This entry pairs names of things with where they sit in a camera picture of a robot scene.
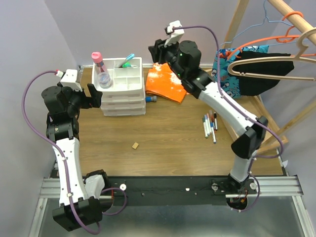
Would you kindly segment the teal grey marker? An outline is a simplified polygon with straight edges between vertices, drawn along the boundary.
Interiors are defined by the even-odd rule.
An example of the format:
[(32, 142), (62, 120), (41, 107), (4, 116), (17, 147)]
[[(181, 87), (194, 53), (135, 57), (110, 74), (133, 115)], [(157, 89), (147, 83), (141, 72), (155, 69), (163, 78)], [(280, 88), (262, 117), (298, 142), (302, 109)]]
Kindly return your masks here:
[(131, 53), (130, 55), (128, 55), (122, 62), (120, 62), (117, 65), (117, 68), (122, 68), (124, 64), (126, 64), (127, 62), (129, 62), (131, 59), (133, 59), (135, 57), (134, 53)]

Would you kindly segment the clear paperclip jar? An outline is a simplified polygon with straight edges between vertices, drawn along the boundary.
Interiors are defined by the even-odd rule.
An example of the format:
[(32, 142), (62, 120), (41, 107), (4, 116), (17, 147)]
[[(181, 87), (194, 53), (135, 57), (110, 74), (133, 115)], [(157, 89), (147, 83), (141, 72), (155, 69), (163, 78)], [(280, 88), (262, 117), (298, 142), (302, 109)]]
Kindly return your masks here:
[(112, 86), (112, 79), (108, 72), (100, 72), (97, 75), (97, 78), (98, 78), (98, 82), (101, 88), (108, 89)]

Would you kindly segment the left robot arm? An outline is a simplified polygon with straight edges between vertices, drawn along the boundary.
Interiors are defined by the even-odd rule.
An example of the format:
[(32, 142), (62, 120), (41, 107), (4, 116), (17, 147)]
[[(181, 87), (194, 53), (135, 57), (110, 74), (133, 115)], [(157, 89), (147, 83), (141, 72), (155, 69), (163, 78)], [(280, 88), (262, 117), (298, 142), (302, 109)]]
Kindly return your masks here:
[(104, 170), (82, 176), (79, 161), (79, 122), (81, 109), (99, 108), (102, 93), (88, 84), (86, 96), (83, 89), (76, 91), (69, 86), (46, 88), (41, 96), (48, 109), (46, 136), (56, 155), (60, 180), (59, 207), (52, 215), (66, 231), (102, 220), (105, 210), (100, 195), (109, 191), (110, 182)]

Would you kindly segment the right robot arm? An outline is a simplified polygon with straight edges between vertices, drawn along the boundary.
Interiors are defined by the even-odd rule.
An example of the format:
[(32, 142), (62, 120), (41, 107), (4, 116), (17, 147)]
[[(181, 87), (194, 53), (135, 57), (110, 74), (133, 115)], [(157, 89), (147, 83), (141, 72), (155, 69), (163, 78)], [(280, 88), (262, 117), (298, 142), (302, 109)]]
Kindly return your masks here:
[(166, 45), (158, 39), (148, 50), (154, 63), (167, 63), (172, 72), (181, 80), (184, 89), (195, 98), (205, 102), (228, 122), (238, 138), (232, 143), (235, 154), (232, 170), (227, 179), (218, 186), (224, 191), (237, 194), (245, 188), (249, 178), (251, 159), (263, 142), (268, 120), (256, 117), (244, 109), (234, 99), (224, 97), (220, 84), (200, 68), (201, 51), (195, 42), (190, 40)]

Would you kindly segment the pink cap pen tube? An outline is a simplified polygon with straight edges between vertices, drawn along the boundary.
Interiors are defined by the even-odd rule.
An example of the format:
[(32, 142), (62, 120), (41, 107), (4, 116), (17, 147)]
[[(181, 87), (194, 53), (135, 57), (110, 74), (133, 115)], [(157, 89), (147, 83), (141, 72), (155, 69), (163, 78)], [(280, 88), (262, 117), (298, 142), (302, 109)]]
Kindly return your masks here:
[(103, 62), (102, 54), (98, 51), (92, 52), (91, 58), (98, 70), (98, 73), (107, 72), (107, 68)]

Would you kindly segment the green black highlighter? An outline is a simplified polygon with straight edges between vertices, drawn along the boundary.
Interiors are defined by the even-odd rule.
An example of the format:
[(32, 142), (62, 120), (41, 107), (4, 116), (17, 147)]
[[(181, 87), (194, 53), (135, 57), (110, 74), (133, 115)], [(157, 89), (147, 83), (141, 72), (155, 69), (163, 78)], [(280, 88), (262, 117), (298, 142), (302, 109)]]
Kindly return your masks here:
[(122, 65), (122, 68), (131, 68), (131, 67), (132, 65), (129, 62)]

